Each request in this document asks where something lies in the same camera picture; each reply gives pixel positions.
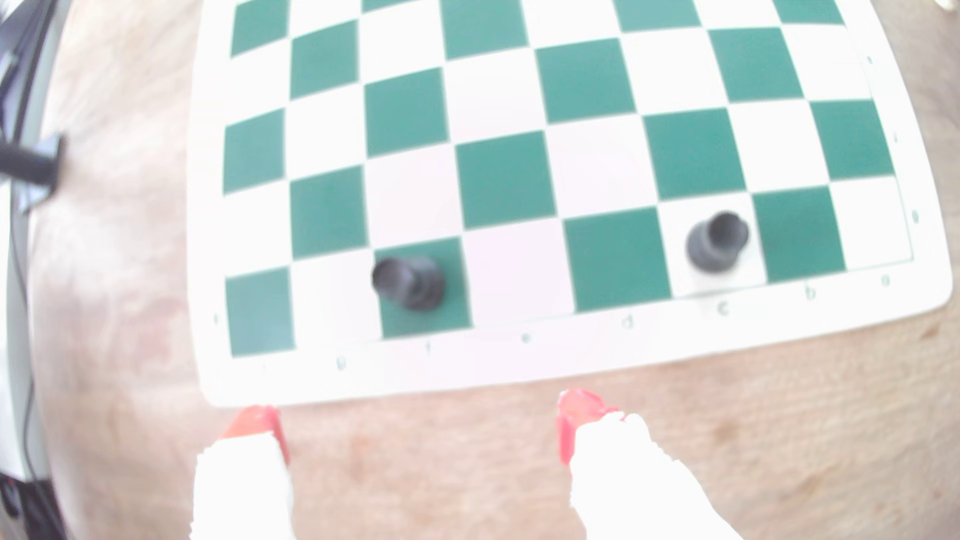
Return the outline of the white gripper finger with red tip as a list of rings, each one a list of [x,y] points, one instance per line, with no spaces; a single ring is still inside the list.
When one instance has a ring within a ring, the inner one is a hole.
[[[239,410],[197,456],[190,539],[296,539],[281,412]]]
[[[587,539],[742,539],[638,413],[584,388],[558,395],[560,461]]]

